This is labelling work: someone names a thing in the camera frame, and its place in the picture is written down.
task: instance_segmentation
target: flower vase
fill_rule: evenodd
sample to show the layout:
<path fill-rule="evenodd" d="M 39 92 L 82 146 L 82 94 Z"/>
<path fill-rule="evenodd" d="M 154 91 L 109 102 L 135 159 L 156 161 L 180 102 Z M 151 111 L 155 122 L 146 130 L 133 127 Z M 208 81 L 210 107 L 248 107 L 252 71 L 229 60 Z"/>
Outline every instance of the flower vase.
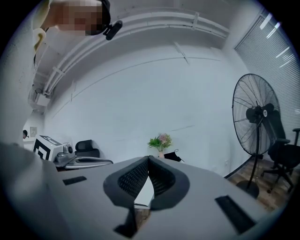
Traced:
<path fill-rule="evenodd" d="M 159 155 L 158 155 L 158 156 L 159 156 L 160 158 L 165 158 L 165 156 L 164 156 L 163 152 L 158 152 L 158 153 L 159 153 Z"/>

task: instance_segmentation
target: fan base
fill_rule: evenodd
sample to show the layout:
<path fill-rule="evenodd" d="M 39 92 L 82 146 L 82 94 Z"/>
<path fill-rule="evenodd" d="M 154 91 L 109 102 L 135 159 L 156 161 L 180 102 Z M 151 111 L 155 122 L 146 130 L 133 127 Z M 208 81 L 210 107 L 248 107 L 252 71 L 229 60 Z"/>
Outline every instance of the fan base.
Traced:
<path fill-rule="evenodd" d="M 244 190 L 249 195 L 253 196 L 255 199 L 259 195 L 259 187 L 256 183 L 251 182 L 249 188 L 247 188 L 249 181 L 241 181 L 236 186 L 242 190 Z"/>

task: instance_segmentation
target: black pedestal fan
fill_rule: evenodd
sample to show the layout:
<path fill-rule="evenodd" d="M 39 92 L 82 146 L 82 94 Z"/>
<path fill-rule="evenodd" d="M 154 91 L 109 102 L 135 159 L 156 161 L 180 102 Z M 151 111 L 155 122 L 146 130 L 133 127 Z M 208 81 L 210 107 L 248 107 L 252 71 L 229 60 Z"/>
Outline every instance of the black pedestal fan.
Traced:
<path fill-rule="evenodd" d="M 237 186 L 254 198 L 257 198 L 259 188 L 252 179 L 259 155 L 270 147 L 265 126 L 269 126 L 268 113 L 273 110 L 280 112 L 278 99 L 268 82 L 255 74 L 242 76 L 233 94 L 233 122 L 241 146 L 255 157 L 255 161 L 249 181 L 241 181 Z"/>

